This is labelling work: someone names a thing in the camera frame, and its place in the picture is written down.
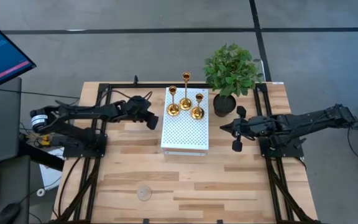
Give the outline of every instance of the wood grain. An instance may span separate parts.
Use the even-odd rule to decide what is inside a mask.
[[[83,86],[80,105],[94,105],[99,82]],[[273,113],[290,113],[284,85],[268,83]],[[108,146],[101,160],[93,223],[273,223],[274,212],[264,158],[260,156],[257,141],[242,138],[242,152],[231,150],[232,137],[219,129],[237,117],[214,115],[210,92],[209,100],[209,154],[200,156],[164,156],[160,148],[164,88],[121,88],[129,96],[144,96],[153,91],[150,111],[160,116],[155,131],[144,123],[121,122],[108,124]],[[127,100],[117,93],[111,101]],[[247,118],[257,115],[254,96],[236,98],[237,105],[247,109]],[[91,121],[75,121],[85,128]],[[75,159],[65,162],[61,183]],[[305,168],[295,159],[283,160],[288,188],[294,199],[311,218],[317,218]],[[78,191],[83,159],[76,165],[63,194],[63,207],[71,202]],[[152,189],[150,200],[137,198],[141,186]],[[85,217],[87,196],[82,205]]]

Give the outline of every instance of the pegboard box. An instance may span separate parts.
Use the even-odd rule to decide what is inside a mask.
[[[196,120],[191,110],[197,106],[196,95],[201,93],[204,99],[200,107],[204,117]],[[175,103],[185,97],[185,89],[177,88]],[[193,103],[190,110],[180,110],[179,115],[170,116],[167,107],[172,103],[172,95],[165,90],[165,106],[162,126],[161,148],[165,155],[206,156],[209,149],[208,139],[208,89],[187,89],[187,98]]]

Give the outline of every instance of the concrete floor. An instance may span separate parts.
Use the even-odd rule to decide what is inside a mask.
[[[358,27],[358,1],[255,0],[262,28]],[[243,0],[0,0],[2,30],[253,27]],[[65,34],[9,36],[37,65],[22,75],[24,91],[79,96],[86,81],[179,81],[189,70],[204,80],[203,59],[236,42],[259,57],[255,34]],[[335,103],[358,116],[358,32],[263,33],[273,81],[285,82],[293,113]],[[22,95],[21,120],[54,98]],[[70,99],[58,99],[70,103]],[[317,214],[326,223],[358,223],[358,158],[346,130],[310,134],[304,144]],[[351,132],[358,152],[358,131]],[[36,189],[41,183],[34,166]],[[31,198],[47,221],[55,192]]]

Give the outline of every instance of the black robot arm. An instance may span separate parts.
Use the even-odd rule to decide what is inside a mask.
[[[57,101],[59,106],[46,106],[30,112],[32,128],[36,133],[59,133],[73,137],[84,145],[97,142],[103,136],[94,129],[81,129],[70,123],[71,119],[100,119],[110,123],[123,120],[146,122],[147,127],[154,130],[158,116],[148,111],[151,103],[141,96],[133,96],[125,101],[117,101],[104,106],[70,106]]]
[[[244,119],[246,110],[243,107],[237,107],[237,113],[240,118],[221,126],[222,130],[230,132],[236,138],[232,145],[235,151],[241,151],[241,136],[250,140],[268,138],[272,150],[288,147],[289,144],[290,147],[299,148],[306,140],[294,141],[299,137],[325,128],[350,128],[357,121],[357,118],[343,105],[301,115],[256,116],[248,121]]]

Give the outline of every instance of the computer mouse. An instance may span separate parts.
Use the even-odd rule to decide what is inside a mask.
[[[20,212],[18,203],[10,203],[0,212],[0,224],[12,224]]]

